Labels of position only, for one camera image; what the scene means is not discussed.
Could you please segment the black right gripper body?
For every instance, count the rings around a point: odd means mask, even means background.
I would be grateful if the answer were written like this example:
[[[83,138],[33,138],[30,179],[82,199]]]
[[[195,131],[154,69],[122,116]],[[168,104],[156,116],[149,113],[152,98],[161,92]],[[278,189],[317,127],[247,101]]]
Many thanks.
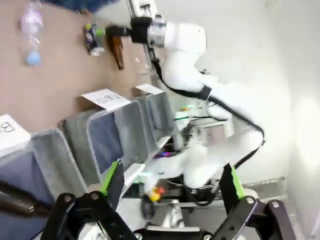
[[[133,17],[130,20],[130,36],[133,43],[148,44],[148,29],[152,24],[151,17]]]

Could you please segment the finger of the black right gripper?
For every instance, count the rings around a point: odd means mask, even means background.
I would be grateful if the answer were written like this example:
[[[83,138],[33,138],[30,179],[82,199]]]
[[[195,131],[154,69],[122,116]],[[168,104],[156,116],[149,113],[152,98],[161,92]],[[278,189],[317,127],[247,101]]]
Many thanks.
[[[230,164],[223,168],[219,181],[227,217],[212,234],[213,240],[236,240],[244,228],[254,228],[261,240],[295,240],[293,226],[285,204],[278,199],[263,203],[246,195]]]

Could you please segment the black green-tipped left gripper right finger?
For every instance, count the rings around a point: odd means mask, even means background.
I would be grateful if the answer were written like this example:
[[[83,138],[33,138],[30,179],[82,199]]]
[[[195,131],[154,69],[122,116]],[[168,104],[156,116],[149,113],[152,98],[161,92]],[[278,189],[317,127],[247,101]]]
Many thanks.
[[[96,29],[97,37],[104,36],[116,36],[116,37],[129,37],[131,35],[131,29],[121,25],[109,25],[104,28]]]

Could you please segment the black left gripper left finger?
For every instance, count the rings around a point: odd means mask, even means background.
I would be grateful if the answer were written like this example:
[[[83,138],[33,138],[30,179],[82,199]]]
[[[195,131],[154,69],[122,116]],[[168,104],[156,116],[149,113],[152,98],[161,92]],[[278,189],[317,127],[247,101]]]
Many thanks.
[[[81,197],[60,194],[42,231],[42,239],[77,240],[87,223],[98,223],[111,240],[136,239],[109,196],[101,191],[85,193]]]

